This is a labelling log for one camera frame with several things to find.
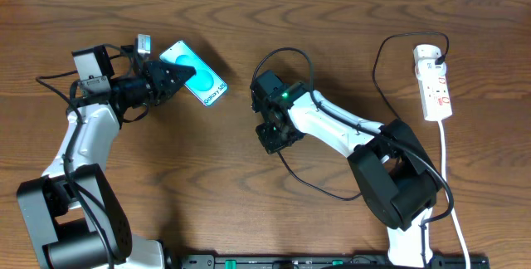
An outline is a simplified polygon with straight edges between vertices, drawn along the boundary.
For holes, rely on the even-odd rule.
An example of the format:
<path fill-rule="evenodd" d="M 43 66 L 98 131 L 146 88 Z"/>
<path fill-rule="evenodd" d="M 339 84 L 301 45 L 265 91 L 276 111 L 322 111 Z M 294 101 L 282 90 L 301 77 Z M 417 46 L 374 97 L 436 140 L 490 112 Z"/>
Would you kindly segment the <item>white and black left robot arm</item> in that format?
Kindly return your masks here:
<path fill-rule="evenodd" d="M 57 156 L 17 201 L 41 268 L 177 268 L 158 240 L 132 233 L 105 168 L 124 113 L 170 99 L 196 71 L 146 61 L 133 76 L 79 79 L 67 97 L 69 126 Z"/>

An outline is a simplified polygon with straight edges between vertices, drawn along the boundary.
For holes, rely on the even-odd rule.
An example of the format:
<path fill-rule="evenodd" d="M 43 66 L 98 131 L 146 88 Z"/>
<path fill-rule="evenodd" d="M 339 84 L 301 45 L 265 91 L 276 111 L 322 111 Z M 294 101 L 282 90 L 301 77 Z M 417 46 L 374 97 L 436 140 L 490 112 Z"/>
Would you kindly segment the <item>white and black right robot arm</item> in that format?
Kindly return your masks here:
<path fill-rule="evenodd" d="M 256 133 L 268 154 L 279 154 L 305 135 L 326 143 L 347 159 L 360 197 L 387 226 L 391 264 L 430 263 L 428 224 L 435 221 L 437 193 L 448 185 L 406 123 L 359 118 L 302 81 L 284 83 L 273 71 L 253 76 L 250 89 L 251 108 L 264 118 Z"/>

